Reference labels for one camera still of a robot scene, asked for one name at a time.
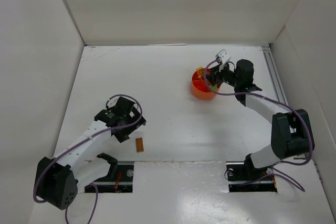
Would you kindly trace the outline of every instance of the orange bowl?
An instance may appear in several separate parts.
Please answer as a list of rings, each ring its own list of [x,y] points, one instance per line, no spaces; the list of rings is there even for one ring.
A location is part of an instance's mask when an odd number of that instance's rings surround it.
[[[191,92],[194,94],[194,96],[201,100],[211,100],[216,96],[216,94],[211,92],[206,86],[203,76],[201,80],[198,78],[197,72],[194,72],[191,78]]]

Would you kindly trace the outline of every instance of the white wall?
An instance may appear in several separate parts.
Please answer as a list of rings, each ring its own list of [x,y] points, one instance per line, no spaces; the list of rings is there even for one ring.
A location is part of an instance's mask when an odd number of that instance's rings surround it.
[[[61,0],[0,0],[0,223],[29,222],[82,49]]]
[[[300,0],[272,51],[287,99],[310,115],[320,170],[336,214],[336,1]]]
[[[87,44],[269,43],[298,0],[67,0]]]

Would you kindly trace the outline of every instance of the small brown rectangular object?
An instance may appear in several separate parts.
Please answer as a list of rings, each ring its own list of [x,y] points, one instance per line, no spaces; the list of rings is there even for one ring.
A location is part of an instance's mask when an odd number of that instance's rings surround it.
[[[136,142],[136,144],[137,144],[136,152],[143,152],[143,151],[144,151],[144,148],[143,148],[142,137],[135,139],[135,142]]]

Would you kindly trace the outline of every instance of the table surface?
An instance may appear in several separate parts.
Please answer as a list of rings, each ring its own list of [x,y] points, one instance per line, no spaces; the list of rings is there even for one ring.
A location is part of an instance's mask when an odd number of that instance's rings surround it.
[[[313,162],[304,167],[279,165],[306,193],[282,179],[277,179],[277,194],[228,193],[225,161],[242,161],[268,145],[271,127],[234,97],[200,101],[191,95],[195,69],[223,48],[233,62],[251,60],[255,83],[275,98],[260,47],[84,49],[55,152],[82,134],[108,97],[124,93],[141,103],[147,125],[122,144],[107,143],[104,151],[120,161],[155,161],[135,163],[133,193],[100,194],[92,223],[334,223]],[[220,90],[232,92],[227,85]],[[143,153],[136,152],[136,137],[144,139]],[[70,223],[87,223],[94,197],[77,195],[69,208]],[[30,224],[42,223],[65,223],[64,211],[35,204]]]

